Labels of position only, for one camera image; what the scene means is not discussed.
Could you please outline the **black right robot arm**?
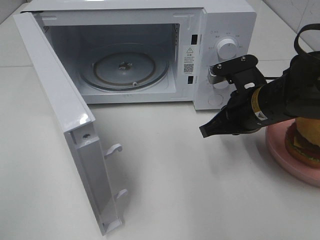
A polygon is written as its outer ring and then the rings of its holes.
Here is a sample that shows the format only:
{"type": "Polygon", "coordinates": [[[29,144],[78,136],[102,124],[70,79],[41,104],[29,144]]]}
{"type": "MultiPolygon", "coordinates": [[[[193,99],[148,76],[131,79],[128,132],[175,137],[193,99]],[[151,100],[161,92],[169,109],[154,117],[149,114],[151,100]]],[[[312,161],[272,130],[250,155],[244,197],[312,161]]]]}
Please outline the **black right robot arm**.
{"type": "Polygon", "coordinates": [[[258,59],[244,55],[218,63],[209,73],[222,77],[236,90],[208,123],[200,126],[204,138],[213,135],[251,134],[297,117],[320,117],[320,53],[300,53],[282,76],[267,82],[258,59]]]}

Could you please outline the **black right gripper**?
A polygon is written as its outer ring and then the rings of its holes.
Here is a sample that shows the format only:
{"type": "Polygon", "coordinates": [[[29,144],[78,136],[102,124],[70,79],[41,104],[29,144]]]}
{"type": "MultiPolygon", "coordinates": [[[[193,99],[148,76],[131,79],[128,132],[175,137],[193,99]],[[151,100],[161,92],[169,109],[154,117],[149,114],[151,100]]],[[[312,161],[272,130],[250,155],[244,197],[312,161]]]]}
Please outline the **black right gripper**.
{"type": "Polygon", "coordinates": [[[261,128],[261,120],[257,118],[252,107],[252,98],[257,98],[260,90],[260,87],[251,87],[244,91],[233,91],[221,111],[199,127],[202,137],[257,132],[261,128]]]}

